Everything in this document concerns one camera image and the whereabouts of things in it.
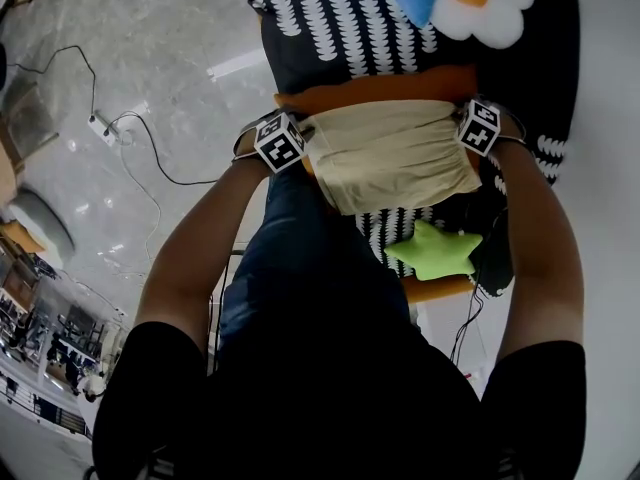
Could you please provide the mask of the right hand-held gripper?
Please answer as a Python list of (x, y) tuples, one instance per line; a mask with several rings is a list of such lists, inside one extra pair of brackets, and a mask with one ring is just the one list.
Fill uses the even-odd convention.
[(456, 141), (482, 157), (487, 157), (497, 142), (525, 144), (526, 129), (506, 107), (480, 96), (471, 99), (459, 115)]

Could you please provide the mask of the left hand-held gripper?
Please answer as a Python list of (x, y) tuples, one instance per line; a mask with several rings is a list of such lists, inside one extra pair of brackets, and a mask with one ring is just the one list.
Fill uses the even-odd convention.
[(273, 173), (279, 173), (306, 156), (314, 126), (303, 124), (301, 114), (276, 109), (246, 125), (233, 147), (233, 161), (259, 158)]

